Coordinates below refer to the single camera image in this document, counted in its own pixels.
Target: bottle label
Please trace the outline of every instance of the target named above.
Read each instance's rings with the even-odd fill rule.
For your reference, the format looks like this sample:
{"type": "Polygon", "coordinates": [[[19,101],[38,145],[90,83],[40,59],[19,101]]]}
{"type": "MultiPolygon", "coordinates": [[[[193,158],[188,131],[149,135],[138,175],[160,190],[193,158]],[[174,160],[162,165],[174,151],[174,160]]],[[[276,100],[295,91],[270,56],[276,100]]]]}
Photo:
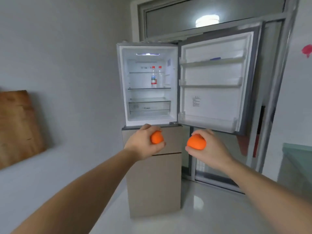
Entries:
{"type": "Polygon", "coordinates": [[[157,84],[156,76],[152,75],[151,84],[157,84]]]}

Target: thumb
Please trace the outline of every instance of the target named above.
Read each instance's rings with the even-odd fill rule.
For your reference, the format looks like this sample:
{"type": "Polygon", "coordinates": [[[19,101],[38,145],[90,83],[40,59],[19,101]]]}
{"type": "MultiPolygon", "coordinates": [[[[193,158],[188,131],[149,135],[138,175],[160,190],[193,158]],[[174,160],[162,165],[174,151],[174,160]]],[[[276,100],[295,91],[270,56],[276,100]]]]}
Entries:
{"type": "Polygon", "coordinates": [[[185,147],[185,150],[186,150],[190,155],[192,155],[193,157],[196,157],[196,158],[200,157],[201,150],[193,149],[193,148],[191,148],[191,147],[189,147],[189,146],[186,146],[186,147],[185,147]]]}
{"type": "Polygon", "coordinates": [[[153,154],[158,153],[160,150],[162,150],[166,146],[166,142],[160,142],[158,144],[152,145],[153,154]]]}

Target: wooden cutting board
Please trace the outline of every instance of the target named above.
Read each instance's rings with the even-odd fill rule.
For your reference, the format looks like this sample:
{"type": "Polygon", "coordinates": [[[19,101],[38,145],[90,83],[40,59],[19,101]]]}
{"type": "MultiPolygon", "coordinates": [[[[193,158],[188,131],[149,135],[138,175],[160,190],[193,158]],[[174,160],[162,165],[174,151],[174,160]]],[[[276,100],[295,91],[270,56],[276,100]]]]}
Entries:
{"type": "Polygon", "coordinates": [[[0,169],[45,150],[27,91],[0,92],[0,169]]]}

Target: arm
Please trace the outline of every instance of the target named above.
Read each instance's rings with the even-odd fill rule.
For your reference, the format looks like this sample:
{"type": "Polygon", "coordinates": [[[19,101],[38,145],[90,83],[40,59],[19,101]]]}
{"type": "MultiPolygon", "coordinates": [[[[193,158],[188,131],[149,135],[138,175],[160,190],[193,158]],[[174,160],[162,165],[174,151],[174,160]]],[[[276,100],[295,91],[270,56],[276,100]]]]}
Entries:
{"type": "Polygon", "coordinates": [[[156,130],[161,128],[144,125],[122,151],[56,193],[12,234],[89,233],[132,165],[164,148],[165,142],[150,142],[156,130]]]}
{"type": "Polygon", "coordinates": [[[311,233],[312,205],[262,174],[236,161],[211,130],[197,130],[205,149],[186,147],[190,155],[227,174],[281,234],[311,233]]]}

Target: orange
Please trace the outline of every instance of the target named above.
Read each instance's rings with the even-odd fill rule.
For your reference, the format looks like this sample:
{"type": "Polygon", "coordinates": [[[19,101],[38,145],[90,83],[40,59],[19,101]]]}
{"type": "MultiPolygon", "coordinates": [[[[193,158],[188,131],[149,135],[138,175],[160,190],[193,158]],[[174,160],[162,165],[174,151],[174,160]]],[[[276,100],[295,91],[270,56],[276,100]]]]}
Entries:
{"type": "Polygon", "coordinates": [[[161,134],[161,131],[157,130],[151,135],[151,142],[153,144],[163,142],[163,136],[161,134]]]}
{"type": "Polygon", "coordinates": [[[186,145],[193,149],[202,150],[206,147],[206,141],[200,134],[195,134],[189,138],[186,145]]]}

